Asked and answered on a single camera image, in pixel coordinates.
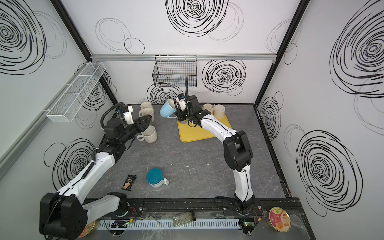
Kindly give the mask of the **cream speckled mug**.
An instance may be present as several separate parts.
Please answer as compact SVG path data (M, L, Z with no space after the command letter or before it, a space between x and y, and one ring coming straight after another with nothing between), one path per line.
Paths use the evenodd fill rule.
M158 134L154 126L149 126L145 131L137 136L139 142L145 141L146 143L152 144L158 139Z

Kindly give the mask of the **teal lidded cup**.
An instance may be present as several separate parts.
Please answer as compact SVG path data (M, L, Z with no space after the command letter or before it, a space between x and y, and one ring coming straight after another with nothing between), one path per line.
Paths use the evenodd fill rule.
M153 188L159 188L162 185L168 185L169 181L164 177L163 172L160 169L151 169L147 174L147 183Z

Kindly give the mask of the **light blue mug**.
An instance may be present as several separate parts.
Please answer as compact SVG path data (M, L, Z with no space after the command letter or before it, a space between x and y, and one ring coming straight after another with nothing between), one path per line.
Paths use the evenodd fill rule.
M175 107L175 102L174 100L167 100L165 102L160 110L160 115L163 118L169 118L169 119L175 119L177 116L175 115L176 112L176 107Z

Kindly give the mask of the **pink round tin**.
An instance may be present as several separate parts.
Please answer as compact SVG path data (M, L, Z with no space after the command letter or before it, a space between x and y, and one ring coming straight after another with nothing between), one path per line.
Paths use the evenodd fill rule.
M268 211L266 222L271 229L280 233L287 233L292 225L290 216L280 207L273 207Z

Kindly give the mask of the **white mug with ribbed base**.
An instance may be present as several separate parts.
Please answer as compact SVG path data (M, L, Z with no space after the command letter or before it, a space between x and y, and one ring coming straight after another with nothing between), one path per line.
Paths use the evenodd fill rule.
M154 110L154 107L150 102L143 102L143 103L141 103L140 107L141 107L141 110L144 110L147 108Z

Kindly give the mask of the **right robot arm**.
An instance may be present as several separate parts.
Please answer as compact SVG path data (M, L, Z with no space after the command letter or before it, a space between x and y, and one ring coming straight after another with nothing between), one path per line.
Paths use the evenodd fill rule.
M234 173L237 212L249 213L255 204L255 195L250 177L253 151L247 134L222 124L210 111L202 109L196 96L179 94L175 98L175 107L178 121L186 120L193 127L199 126L222 142L225 161Z

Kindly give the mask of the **yellow plastic tray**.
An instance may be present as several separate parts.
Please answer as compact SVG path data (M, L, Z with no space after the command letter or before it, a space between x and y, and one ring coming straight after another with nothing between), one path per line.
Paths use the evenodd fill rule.
M190 142L195 142L200 140L211 139L215 137L212 133L210 133L205 129L200 128L199 126L190 127L188 124L181 124L179 122L177 123L178 123L178 129L180 134L180 140L183 143L190 143Z

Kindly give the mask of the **small cream mug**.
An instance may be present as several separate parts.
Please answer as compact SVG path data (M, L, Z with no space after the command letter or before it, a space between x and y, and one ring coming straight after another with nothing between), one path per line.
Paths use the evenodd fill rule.
M223 105L214 105L214 116L216 119L222 119L225 116L225 106Z

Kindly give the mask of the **pink mug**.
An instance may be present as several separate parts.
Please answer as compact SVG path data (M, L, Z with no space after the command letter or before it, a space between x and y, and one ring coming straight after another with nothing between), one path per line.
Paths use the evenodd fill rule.
M151 121L154 122L155 120L155 111L152 108L144 108L139 111L139 117L144 117L144 116L151 116Z

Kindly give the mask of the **clear plastic box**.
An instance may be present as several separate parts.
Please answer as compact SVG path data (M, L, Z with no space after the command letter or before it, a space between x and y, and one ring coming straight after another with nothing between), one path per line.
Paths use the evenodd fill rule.
M181 213L176 216L173 216L173 226L179 227L185 224L192 223L195 220L196 220L196 216L194 211Z

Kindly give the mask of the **red round tin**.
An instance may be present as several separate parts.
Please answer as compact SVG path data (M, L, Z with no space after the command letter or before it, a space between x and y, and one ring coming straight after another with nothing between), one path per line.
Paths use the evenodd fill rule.
M83 232L78 236L78 238L84 238L90 236L93 232L95 232L99 227L100 221L96 220L87 225Z

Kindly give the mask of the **dark snack packet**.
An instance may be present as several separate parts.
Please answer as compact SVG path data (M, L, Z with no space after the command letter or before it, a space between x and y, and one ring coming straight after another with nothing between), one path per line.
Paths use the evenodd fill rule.
M126 191L131 191L136 179L137 179L136 175L127 175L127 178L121 189Z

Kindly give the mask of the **cream and orange mug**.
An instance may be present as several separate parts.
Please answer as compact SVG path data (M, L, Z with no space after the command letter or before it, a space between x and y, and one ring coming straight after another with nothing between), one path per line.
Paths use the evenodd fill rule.
M211 105L211 104L204 104L204 105L202 106L202 109L203 109L203 110L207 110L207 111L209 111L210 114L213 114L213 113L214 113L214 106Z

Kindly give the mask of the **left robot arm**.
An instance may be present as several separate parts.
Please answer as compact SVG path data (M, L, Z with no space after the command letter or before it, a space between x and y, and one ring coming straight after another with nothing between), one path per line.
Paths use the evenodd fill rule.
M88 204L84 201L99 179L122 157L126 142L150 126L152 116L133 119L132 112L132 106L123 102L109 108L101 117L105 138L91 154L91 161L56 193L43 196L39 231L45 239L75 240L93 221L110 213L128 213L127 196L123 193L110 192Z

